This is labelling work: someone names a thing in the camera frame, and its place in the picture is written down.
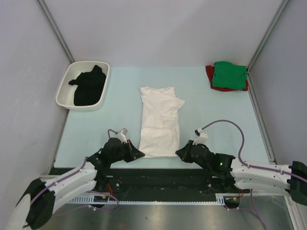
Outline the white t-shirt with robot print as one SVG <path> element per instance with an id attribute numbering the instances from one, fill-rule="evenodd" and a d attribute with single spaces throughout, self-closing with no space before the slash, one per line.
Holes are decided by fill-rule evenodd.
<path id="1" fill-rule="evenodd" d="M 180 145 L 178 111 L 185 101 L 175 88 L 141 87 L 142 123 L 139 150 L 146 158 L 175 157 Z"/>

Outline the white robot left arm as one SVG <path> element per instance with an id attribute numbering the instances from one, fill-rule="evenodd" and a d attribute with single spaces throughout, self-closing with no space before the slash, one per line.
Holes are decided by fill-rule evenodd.
<path id="1" fill-rule="evenodd" d="M 102 191 L 111 164 L 118 161 L 131 162 L 144 156 L 130 140 L 122 142 L 118 138 L 110 138 L 98 152 L 86 157 L 81 166 L 47 181 L 34 179 L 23 193 L 23 196 L 30 195 L 26 226 L 36 230 L 75 197 L 92 190 Z"/>

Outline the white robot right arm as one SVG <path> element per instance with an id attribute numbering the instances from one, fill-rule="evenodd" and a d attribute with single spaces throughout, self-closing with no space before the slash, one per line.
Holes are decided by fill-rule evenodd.
<path id="1" fill-rule="evenodd" d="M 176 155 L 186 163 L 195 163 L 221 182 L 226 192 L 258 190 L 289 196 L 301 205 L 307 204 L 307 167 L 294 161 L 291 165 L 250 164 L 222 153 L 213 153 L 206 145 L 194 145 L 192 140 Z"/>

